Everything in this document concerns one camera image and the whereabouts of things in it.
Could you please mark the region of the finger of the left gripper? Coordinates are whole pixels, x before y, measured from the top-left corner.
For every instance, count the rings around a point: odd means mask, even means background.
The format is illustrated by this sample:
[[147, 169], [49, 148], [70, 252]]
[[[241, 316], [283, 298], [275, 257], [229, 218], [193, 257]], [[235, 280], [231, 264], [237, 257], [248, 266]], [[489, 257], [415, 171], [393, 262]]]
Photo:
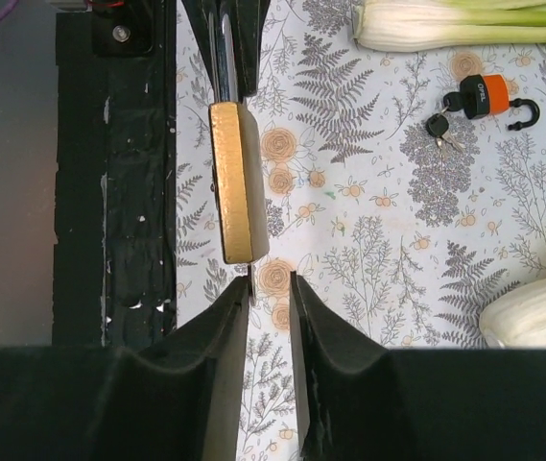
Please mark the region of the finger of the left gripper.
[[263, 28], [270, 0], [234, 0], [231, 21], [240, 96], [256, 94]]
[[204, 66], [213, 88], [214, 102], [220, 101], [217, 69], [218, 2], [215, 0], [182, 0]]

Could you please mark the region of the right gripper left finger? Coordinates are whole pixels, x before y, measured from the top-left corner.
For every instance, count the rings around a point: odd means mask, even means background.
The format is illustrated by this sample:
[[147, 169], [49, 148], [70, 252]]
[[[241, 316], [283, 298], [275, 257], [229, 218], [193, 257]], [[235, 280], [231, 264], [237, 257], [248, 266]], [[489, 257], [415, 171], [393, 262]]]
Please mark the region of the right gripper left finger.
[[0, 460], [231, 460], [249, 279], [141, 352], [0, 347]]

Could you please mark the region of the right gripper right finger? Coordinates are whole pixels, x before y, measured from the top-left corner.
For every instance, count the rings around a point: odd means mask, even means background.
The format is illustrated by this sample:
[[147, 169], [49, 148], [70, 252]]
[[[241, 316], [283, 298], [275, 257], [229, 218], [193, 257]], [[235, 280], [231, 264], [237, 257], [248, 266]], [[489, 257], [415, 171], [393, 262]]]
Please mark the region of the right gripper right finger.
[[386, 349], [292, 275], [304, 460], [546, 460], [546, 350]]

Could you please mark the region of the large brass padlock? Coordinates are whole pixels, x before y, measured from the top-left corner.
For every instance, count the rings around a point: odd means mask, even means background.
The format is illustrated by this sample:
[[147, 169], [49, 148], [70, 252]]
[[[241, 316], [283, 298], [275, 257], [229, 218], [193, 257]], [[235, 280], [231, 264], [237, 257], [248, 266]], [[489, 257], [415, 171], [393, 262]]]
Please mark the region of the large brass padlock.
[[259, 130], [239, 91], [227, 1], [209, 14], [209, 39], [214, 89], [209, 122], [224, 260], [252, 263], [270, 248]]

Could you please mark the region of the orange padlock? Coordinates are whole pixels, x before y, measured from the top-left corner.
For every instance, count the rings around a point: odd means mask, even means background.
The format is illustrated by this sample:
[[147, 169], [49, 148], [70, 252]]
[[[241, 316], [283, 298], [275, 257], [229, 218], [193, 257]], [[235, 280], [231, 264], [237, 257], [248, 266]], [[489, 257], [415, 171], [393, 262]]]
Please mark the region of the orange padlock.
[[516, 121], [507, 126], [508, 131], [519, 132], [532, 127], [540, 118], [540, 108], [535, 101], [510, 98], [506, 80], [502, 75], [467, 76], [460, 82], [459, 90], [463, 99], [463, 113], [469, 120], [526, 107], [530, 110], [530, 119]]

